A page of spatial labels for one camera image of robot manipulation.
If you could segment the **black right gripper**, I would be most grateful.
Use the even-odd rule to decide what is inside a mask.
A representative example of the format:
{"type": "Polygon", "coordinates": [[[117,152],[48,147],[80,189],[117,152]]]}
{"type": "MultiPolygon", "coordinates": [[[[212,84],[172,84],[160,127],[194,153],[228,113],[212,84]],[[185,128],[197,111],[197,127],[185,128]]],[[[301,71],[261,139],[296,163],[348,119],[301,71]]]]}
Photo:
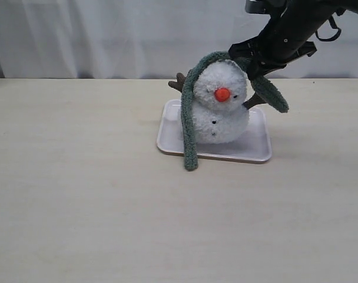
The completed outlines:
{"type": "Polygon", "coordinates": [[[328,5],[282,5],[267,7],[270,19],[258,36],[232,44],[232,59],[250,60],[250,80],[286,67],[317,49],[308,39],[329,19],[328,5]]]}

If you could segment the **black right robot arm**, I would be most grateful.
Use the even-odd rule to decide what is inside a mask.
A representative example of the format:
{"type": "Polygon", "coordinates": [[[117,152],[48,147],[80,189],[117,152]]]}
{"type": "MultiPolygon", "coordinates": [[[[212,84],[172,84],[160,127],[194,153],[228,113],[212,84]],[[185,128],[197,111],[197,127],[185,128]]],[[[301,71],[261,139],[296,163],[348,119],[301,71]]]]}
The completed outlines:
{"type": "Polygon", "coordinates": [[[337,32],[325,41],[336,40],[341,29],[336,26],[333,15],[340,16],[345,11],[358,14],[358,1],[247,1],[245,11],[270,16],[257,36],[235,43],[228,50],[233,59],[250,60],[247,74],[253,80],[283,69],[303,56],[312,56],[317,49],[308,39],[317,35],[327,21],[337,32]]]}

